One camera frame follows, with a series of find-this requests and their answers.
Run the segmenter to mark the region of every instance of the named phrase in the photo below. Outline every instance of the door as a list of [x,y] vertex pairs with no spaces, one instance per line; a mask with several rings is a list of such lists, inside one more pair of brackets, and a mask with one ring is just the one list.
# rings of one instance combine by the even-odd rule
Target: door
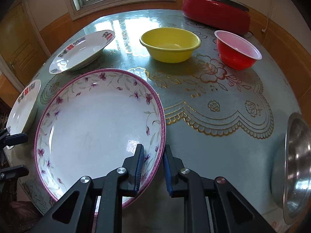
[[0,53],[24,85],[47,59],[22,3],[9,10],[0,22]]

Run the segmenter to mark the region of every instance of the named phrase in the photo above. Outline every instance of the red bowl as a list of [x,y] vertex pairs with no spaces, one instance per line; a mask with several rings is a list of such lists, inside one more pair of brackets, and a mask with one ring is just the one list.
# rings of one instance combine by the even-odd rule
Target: red bowl
[[226,31],[215,31],[220,59],[236,70],[251,67],[262,59],[258,49],[244,38]]

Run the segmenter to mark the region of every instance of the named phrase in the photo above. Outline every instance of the red cooker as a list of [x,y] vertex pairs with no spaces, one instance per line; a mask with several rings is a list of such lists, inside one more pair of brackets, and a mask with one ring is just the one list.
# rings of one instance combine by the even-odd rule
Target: red cooker
[[245,35],[249,9],[236,0],[183,0],[184,16],[212,27]]

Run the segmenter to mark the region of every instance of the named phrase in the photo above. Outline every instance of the yellow bowl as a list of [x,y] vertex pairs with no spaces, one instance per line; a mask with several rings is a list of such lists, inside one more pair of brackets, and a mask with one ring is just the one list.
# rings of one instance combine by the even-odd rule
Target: yellow bowl
[[201,39],[192,32],[179,28],[158,28],[144,33],[140,43],[151,57],[166,63],[179,63],[190,58]]

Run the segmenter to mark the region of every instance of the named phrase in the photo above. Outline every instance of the floral plate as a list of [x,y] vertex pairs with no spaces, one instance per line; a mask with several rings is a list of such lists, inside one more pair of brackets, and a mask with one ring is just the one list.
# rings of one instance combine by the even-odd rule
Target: floral plate
[[10,135],[19,134],[21,132],[27,132],[37,113],[38,102],[37,97],[41,88],[41,81],[32,81],[21,92],[17,100],[15,101],[10,115],[7,119],[7,130]]
[[85,35],[68,45],[57,54],[50,64],[50,74],[85,67],[101,54],[101,51],[114,39],[114,31],[105,30]]
[[[58,200],[82,176],[98,178],[122,166],[143,144],[139,193],[153,179],[165,143],[164,109],[142,78],[101,69],[64,86],[44,111],[35,137],[37,171]],[[134,198],[123,197],[123,207]]]

